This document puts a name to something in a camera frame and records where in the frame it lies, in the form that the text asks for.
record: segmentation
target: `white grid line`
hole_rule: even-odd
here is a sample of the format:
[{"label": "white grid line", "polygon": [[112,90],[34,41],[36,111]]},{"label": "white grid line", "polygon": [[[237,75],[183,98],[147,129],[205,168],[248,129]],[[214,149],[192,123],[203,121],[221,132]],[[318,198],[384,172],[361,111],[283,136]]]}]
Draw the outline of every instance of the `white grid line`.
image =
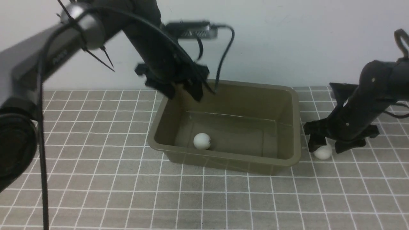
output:
[{"label": "white grid line", "polygon": [[253,209],[252,209],[252,196],[250,193],[250,178],[249,178],[249,173],[247,173],[247,189],[249,191],[249,209],[250,209],[250,219],[252,221],[252,230],[254,229],[254,223],[253,223]]},{"label": "white grid line", "polygon": [[[87,135],[87,137],[85,138],[85,141],[84,141],[84,145],[82,145],[82,147],[81,147],[80,154],[79,154],[79,156],[78,156],[78,159],[76,160],[74,169],[72,170],[73,174],[74,174],[74,172],[75,172],[76,166],[77,166],[77,164],[78,164],[78,161],[79,161],[79,159],[80,159],[80,156],[81,156],[81,154],[82,154],[82,151],[83,151],[83,149],[84,149],[84,146],[85,146],[85,143],[86,143],[86,140],[88,139],[88,137],[89,137],[89,135]],[[68,138],[69,138],[69,135],[67,136],[67,139],[65,140],[65,144],[67,144]],[[51,221],[50,221],[50,225],[52,225],[52,223],[54,222],[54,220],[55,220],[55,218],[56,218],[56,216],[57,216],[57,214],[58,214],[58,210],[59,210],[59,208],[61,207],[61,203],[63,202],[64,195],[65,195],[65,193],[66,193],[66,191],[67,191],[67,189],[68,189],[68,186],[69,186],[69,184],[70,184],[71,179],[72,179],[72,175],[70,176],[70,178],[69,178],[69,180],[68,180],[68,182],[67,182],[67,185],[66,185],[66,187],[65,187],[65,191],[63,191],[63,195],[61,196],[61,199],[60,199],[60,202],[59,202],[59,204],[58,204],[57,210],[56,210],[56,212],[55,212],[53,218],[52,218]]]},{"label": "white grid line", "polygon": [[273,177],[270,177],[270,184],[271,184],[271,193],[273,194],[273,204],[274,204],[274,214],[276,217],[276,224],[277,224],[277,230],[280,230],[280,225],[279,225],[279,218],[277,215],[277,206],[276,206],[276,199],[274,197],[274,188],[273,188]]},{"label": "white grid line", "polygon": [[292,181],[294,183],[294,190],[295,190],[295,196],[297,197],[297,204],[298,204],[298,212],[295,213],[299,213],[301,216],[301,223],[303,226],[303,230],[306,230],[305,224],[304,224],[304,218],[303,218],[303,213],[301,212],[301,204],[300,204],[300,198],[298,196],[298,190],[297,190],[297,185],[295,183],[295,176],[294,176],[294,170],[291,167],[291,175],[292,175]]},{"label": "white grid line", "polygon": [[[141,94],[141,92],[139,91],[139,92],[138,92],[137,101],[136,101],[136,104],[135,104],[135,110],[136,110],[136,106],[138,105],[138,102],[139,102],[139,95],[140,95],[140,94]],[[136,190],[136,183],[138,182],[138,176],[139,176],[139,172],[140,172],[140,170],[141,170],[142,157],[143,157],[144,151],[145,151],[145,147],[142,149],[141,161],[139,162],[139,167],[138,167],[138,172],[137,172],[136,179],[135,179],[135,184],[133,185],[133,190],[134,190],[134,191]],[[130,216],[130,211],[131,211],[131,208],[132,208],[132,203],[133,203],[134,197],[135,197],[135,193],[132,193],[132,196],[131,196],[131,199],[130,199],[130,204],[129,204],[128,215],[126,216],[125,228],[128,227],[129,216]]]},{"label": "white grid line", "polygon": [[[128,139],[128,134],[126,135],[125,142],[124,142],[124,146],[126,145],[127,139]],[[104,145],[106,144],[107,140],[108,140],[108,135],[106,136]],[[120,158],[122,158],[122,154],[124,153],[124,148],[125,148],[125,147],[123,147],[123,149],[122,149],[122,153],[121,153],[121,157],[120,157]],[[118,162],[117,169],[115,170],[115,174],[118,174],[119,166],[120,166],[120,162]],[[103,224],[103,221],[104,221],[104,218],[105,218],[106,209],[108,208],[109,199],[111,198],[112,190],[113,190],[113,188],[114,188],[115,180],[116,180],[116,179],[117,179],[117,175],[114,176],[114,179],[113,179],[113,181],[112,181],[111,189],[110,189],[109,194],[108,194],[108,199],[107,199],[106,204],[105,204],[105,210],[104,210],[104,212],[103,212],[103,214],[102,214],[102,219],[101,219],[101,222],[100,222],[100,224],[99,224],[99,227],[100,227],[100,228],[102,227],[102,224]]]},{"label": "white grid line", "polygon": [[[315,110],[317,111],[318,119],[320,119],[317,104],[315,102],[314,102],[314,106],[315,106]],[[319,192],[320,197],[321,197],[322,207],[324,208],[325,218],[327,219],[327,222],[328,222],[328,228],[329,228],[329,230],[331,230],[330,221],[329,221],[328,215],[326,213],[327,209],[326,209],[325,204],[324,204],[324,198],[322,197],[322,194],[321,194],[321,186],[319,185],[319,182],[318,182],[317,172],[315,171],[314,163],[312,163],[312,169],[314,171],[315,181],[317,182],[317,185],[318,185],[318,192]]]},{"label": "white grid line", "polygon": [[[69,137],[69,135],[67,135],[67,138],[65,139],[64,144],[67,143],[68,137]],[[44,144],[45,144],[45,145],[46,145],[46,143],[47,143],[47,141],[48,141],[49,138],[50,138],[50,135],[49,135],[48,138],[44,141]],[[60,156],[60,155],[62,154],[63,149],[64,149],[64,146],[61,148],[60,153],[58,154],[58,156]],[[46,150],[45,150],[45,154],[46,154],[45,156],[46,156],[46,164],[47,164],[47,151],[46,151]],[[48,175],[47,175],[47,182],[48,182],[48,180],[51,178],[51,174],[53,173],[53,171],[54,171],[54,169],[55,169],[57,163],[58,163],[58,159],[55,161],[54,166],[53,166],[53,168],[51,169],[51,172],[49,172],[49,173],[47,172],[47,174],[48,174]],[[38,196],[38,199],[37,199],[37,202],[36,202],[36,206],[37,206],[38,203],[40,202],[40,198],[42,197],[42,195],[43,195],[43,194],[42,194],[42,192],[41,192],[40,195]],[[35,210],[36,210],[36,209],[34,208],[33,211],[31,212],[29,218],[27,219],[26,225],[27,225],[28,222],[30,221],[30,219],[31,219],[31,217],[33,216]]]},{"label": "white grid line", "polygon": [[334,164],[335,171],[337,172],[338,181],[339,181],[339,184],[341,185],[342,193],[344,194],[345,202],[346,202],[346,205],[347,205],[347,207],[348,207],[348,211],[350,212],[350,216],[351,216],[351,219],[352,219],[352,223],[354,224],[355,230],[358,230],[357,225],[356,225],[356,222],[355,222],[355,219],[354,219],[354,216],[352,215],[351,206],[349,205],[349,201],[348,201],[348,199],[347,199],[347,197],[346,197],[344,185],[342,184],[341,177],[340,177],[340,175],[339,175],[338,167],[337,167],[337,164],[335,163],[335,159],[334,159],[334,155],[333,155],[333,154],[331,155],[331,159],[332,159],[332,162],[331,162],[331,163]]},{"label": "white grid line", "polygon": [[[351,150],[351,151],[352,151],[352,157],[353,157],[354,160],[356,161],[354,152],[353,152],[353,150]],[[359,172],[360,176],[362,177],[362,172],[361,172],[361,169],[359,168],[357,162],[356,162],[356,167],[357,167],[357,169],[358,169],[358,172]],[[364,184],[365,191],[366,191],[366,193],[368,194],[369,200],[370,200],[370,202],[371,202],[371,206],[372,206],[373,210],[375,211],[375,215],[376,215],[376,218],[378,219],[379,225],[380,225],[381,229],[384,230],[383,225],[382,225],[382,222],[381,222],[381,220],[380,220],[380,218],[379,218],[379,215],[378,215],[378,213],[376,213],[375,205],[373,204],[372,197],[370,196],[368,187],[366,186],[365,180],[364,180],[363,178],[362,178],[362,182],[363,182],[363,184]]]},{"label": "white grid line", "polygon": [[[387,137],[387,139],[388,139],[390,145],[391,145],[392,148],[393,148],[392,142],[389,140],[388,137]],[[395,151],[395,150],[393,150],[393,151],[395,152],[396,157],[399,159],[399,156],[398,156],[398,154],[396,153],[396,151]],[[374,151],[373,149],[372,149],[372,153],[373,153],[373,155],[374,155],[376,161],[378,161],[378,158],[377,158],[377,156],[376,156],[376,154],[375,154],[375,151]],[[405,168],[403,167],[402,163],[400,163],[400,165],[401,165],[401,167],[402,167],[402,170],[405,171]],[[383,177],[386,177],[386,176],[385,176],[385,172],[384,172],[384,170],[382,169],[382,167],[381,167],[381,165],[379,164],[379,162],[378,162],[378,167],[379,167],[379,169],[381,170]],[[387,179],[385,179],[385,181],[386,181],[386,184],[388,185],[389,190],[391,191],[391,194],[393,194],[392,188],[391,188],[391,186],[389,185],[389,181],[388,181]],[[392,196],[392,197],[393,197],[393,200],[395,201],[396,206],[398,207],[399,211],[402,212],[402,208],[400,207],[398,201],[396,200],[396,197],[395,197],[395,196]],[[403,220],[405,221],[405,224],[406,224],[407,229],[409,229],[408,222],[406,221],[406,218],[405,218],[405,216],[404,216],[403,214],[402,214],[402,218],[403,218]]]}]

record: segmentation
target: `grid mat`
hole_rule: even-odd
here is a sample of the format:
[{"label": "grid mat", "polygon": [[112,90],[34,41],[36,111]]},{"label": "grid mat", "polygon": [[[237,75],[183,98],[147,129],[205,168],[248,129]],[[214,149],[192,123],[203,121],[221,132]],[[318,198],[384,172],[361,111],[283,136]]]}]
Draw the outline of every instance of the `grid mat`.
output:
[{"label": "grid mat", "polygon": [[[294,89],[302,122],[333,110],[328,87]],[[409,229],[409,119],[381,115],[379,137],[326,161],[302,134],[300,163],[268,177],[174,164],[151,149],[155,91],[44,96],[52,229]],[[36,156],[0,194],[1,229],[42,229],[40,194]]]}]

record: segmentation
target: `bin rim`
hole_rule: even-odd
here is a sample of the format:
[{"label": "bin rim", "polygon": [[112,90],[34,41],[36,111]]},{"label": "bin rim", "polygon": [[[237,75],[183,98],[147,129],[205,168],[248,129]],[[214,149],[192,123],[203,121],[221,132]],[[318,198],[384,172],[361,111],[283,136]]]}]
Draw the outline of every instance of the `bin rim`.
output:
[{"label": "bin rim", "polygon": [[259,83],[247,83],[241,81],[227,81],[227,80],[220,80],[219,84],[225,85],[234,85],[234,86],[246,86],[246,87],[256,87],[256,88],[267,88],[267,89],[277,89],[277,90],[284,90],[291,94],[291,103],[292,109],[295,111],[293,113],[293,126],[294,126],[294,153],[291,158],[289,159],[278,159],[278,158],[268,158],[262,156],[252,156],[252,155],[244,155],[244,154],[237,154],[237,153],[228,153],[228,152],[220,152],[220,151],[212,151],[212,150],[200,150],[194,148],[186,148],[186,147],[178,147],[178,146],[171,146],[166,144],[159,144],[155,141],[155,134],[159,126],[159,121],[157,119],[162,117],[163,112],[165,110],[166,104],[168,102],[167,97],[163,97],[158,111],[156,112],[156,116],[154,121],[152,122],[152,126],[148,132],[147,143],[148,145],[157,151],[163,152],[175,152],[175,153],[183,153],[183,154],[190,154],[190,155],[199,155],[199,156],[208,156],[208,157],[217,157],[217,158],[225,158],[228,160],[241,160],[250,163],[259,163],[259,164],[269,164],[275,166],[293,166],[297,164],[301,159],[301,131],[300,131],[300,114],[299,114],[299,99],[297,92],[292,89],[291,87],[287,86],[277,86],[277,85],[268,85],[268,84],[259,84]]}]

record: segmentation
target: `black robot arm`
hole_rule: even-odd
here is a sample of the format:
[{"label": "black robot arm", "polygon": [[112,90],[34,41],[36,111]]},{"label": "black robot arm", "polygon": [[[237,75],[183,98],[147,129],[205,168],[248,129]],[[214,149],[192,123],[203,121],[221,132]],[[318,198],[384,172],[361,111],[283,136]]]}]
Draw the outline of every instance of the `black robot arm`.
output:
[{"label": "black robot arm", "polygon": [[194,63],[165,30],[156,0],[71,1],[60,19],[0,52],[0,192],[27,169],[37,149],[32,122],[42,120],[37,80],[46,81],[79,50],[103,48],[123,31],[144,60],[147,86],[172,98],[173,84],[183,83],[196,100],[202,97],[202,82],[197,79],[205,80],[209,70]]},{"label": "black robot arm", "polygon": [[327,118],[304,125],[305,134],[310,135],[310,152],[326,145],[326,138],[336,141],[337,153],[365,146],[365,138],[379,135],[378,127],[371,123],[381,113],[394,116],[385,112],[389,106],[396,105],[398,101],[409,101],[409,58],[402,44],[403,39],[409,45],[409,36],[400,29],[395,31],[395,39],[403,58],[396,62],[372,61],[366,64],[358,85],[330,83],[337,106]]}]

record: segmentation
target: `white wall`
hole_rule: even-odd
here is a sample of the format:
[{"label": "white wall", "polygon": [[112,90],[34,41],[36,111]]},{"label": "white wall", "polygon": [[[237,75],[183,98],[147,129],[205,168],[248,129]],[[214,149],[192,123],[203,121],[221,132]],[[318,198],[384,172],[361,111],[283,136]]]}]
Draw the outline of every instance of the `white wall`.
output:
[{"label": "white wall", "polygon": [[[236,40],[222,79],[286,86],[356,83],[374,59],[401,56],[393,31],[409,32],[408,0],[158,0],[164,22],[209,19],[231,24]],[[56,0],[0,1],[0,50],[56,23]],[[216,72],[229,32],[206,42],[201,63]],[[183,43],[196,57],[195,43]],[[48,89],[139,89],[141,61],[123,34],[107,45],[116,73],[81,52],[45,85]],[[102,53],[97,54],[105,60]]]}]

